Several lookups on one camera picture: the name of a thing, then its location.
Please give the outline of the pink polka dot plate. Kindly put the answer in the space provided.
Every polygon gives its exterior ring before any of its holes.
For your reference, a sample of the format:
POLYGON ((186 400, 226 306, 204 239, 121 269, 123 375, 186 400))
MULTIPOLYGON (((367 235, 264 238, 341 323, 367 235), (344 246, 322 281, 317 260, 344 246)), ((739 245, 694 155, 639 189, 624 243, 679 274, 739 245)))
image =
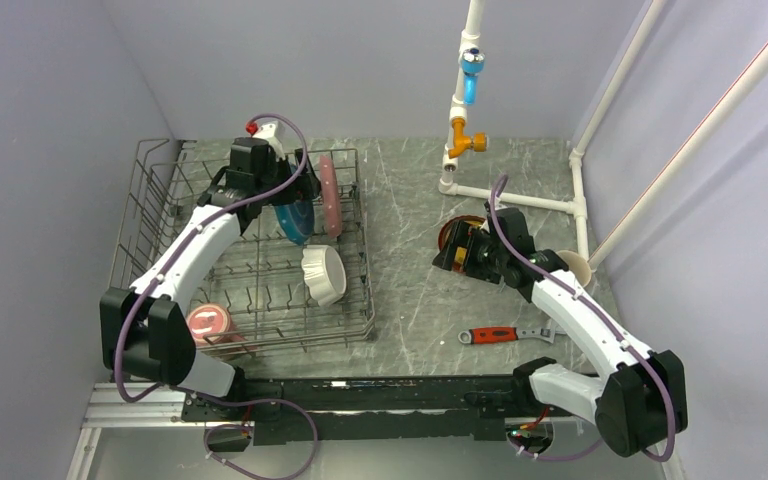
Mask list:
POLYGON ((343 217, 337 172, 330 156, 319 157, 319 175, 324 229, 330 238, 335 239, 342 234, 343 217))

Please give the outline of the blue polka dot plate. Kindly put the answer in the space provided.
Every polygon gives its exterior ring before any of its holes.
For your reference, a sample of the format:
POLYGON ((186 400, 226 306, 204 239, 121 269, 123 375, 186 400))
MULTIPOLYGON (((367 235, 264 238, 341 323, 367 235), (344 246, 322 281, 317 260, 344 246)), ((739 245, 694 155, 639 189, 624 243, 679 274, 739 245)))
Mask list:
POLYGON ((304 245, 315 227, 315 214, 311 200, 275 205, 274 211, 285 237, 296 245, 304 245))

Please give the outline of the white scalloped bowl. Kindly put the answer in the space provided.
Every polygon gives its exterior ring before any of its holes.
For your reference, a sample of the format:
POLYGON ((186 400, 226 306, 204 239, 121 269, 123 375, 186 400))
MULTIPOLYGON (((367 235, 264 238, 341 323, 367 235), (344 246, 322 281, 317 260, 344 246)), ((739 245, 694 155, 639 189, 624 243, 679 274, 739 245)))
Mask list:
POLYGON ((337 250, 329 245, 309 245, 302 251, 304 283, 311 298, 327 307, 339 301, 347 290, 347 275, 337 250))

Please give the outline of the pink ghost pattern mug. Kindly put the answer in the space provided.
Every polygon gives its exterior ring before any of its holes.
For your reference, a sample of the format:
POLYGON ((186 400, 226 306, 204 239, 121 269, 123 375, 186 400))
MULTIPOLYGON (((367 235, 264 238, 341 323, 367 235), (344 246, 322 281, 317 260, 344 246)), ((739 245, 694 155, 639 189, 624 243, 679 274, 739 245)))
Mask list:
POLYGON ((186 323, 196 347, 207 355, 231 360, 254 353, 253 347, 244 345, 247 339, 226 307, 215 303, 202 304, 190 311, 186 323))

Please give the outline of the yellow and red plate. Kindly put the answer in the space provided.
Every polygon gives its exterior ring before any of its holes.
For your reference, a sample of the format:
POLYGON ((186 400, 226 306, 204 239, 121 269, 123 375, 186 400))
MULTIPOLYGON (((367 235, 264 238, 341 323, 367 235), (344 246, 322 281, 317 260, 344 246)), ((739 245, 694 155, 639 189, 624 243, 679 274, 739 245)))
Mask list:
POLYGON ((475 234, 486 223, 484 217, 462 215, 449 220, 438 234, 438 254, 432 265, 446 271, 467 273, 467 263, 474 250, 475 234))

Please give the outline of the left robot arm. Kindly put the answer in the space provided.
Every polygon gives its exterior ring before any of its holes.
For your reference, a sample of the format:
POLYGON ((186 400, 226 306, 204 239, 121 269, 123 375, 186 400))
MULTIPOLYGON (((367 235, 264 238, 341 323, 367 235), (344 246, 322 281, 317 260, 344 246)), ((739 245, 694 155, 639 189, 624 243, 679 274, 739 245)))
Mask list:
POLYGON ((125 375, 208 396, 224 420, 247 406, 242 369, 197 349, 185 309, 222 254, 267 205, 289 205, 312 193, 309 154, 281 155, 274 140, 239 137, 228 163, 199 195, 190 220, 160 259, 126 288, 100 300, 102 353, 123 399, 125 375))

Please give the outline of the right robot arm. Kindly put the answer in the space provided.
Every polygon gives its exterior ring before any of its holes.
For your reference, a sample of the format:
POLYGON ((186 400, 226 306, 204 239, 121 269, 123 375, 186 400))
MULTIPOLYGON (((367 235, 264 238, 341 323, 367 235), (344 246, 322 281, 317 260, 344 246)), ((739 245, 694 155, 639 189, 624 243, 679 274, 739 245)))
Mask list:
POLYGON ((521 338, 570 338, 593 366, 594 375, 567 369, 542 357, 513 371, 511 401, 534 415, 559 408, 593 425, 602 444, 621 457, 648 454, 664 443, 660 460, 688 426, 684 365, 670 350, 657 352, 614 320, 585 290, 571 251, 540 250, 515 208, 489 210, 487 217, 459 216, 438 235, 433 266, 515 290, 553 322, 542 332, 480 327, 460 333, 465 345, 521 338))

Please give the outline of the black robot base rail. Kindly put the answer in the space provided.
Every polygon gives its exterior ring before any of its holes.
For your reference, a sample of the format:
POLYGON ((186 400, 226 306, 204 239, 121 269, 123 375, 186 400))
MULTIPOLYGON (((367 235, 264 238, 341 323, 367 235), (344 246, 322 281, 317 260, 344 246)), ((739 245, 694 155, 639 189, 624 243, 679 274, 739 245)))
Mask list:
POLYGON ((186 396, 187 423, 238 423, 253 429, 257 446, 320 440, 469 437, 503 441, 510 429, 533 422, 541 407, 520 399, 510 374, 478 376, 249 379, 255 406, 226 407, 186 396))

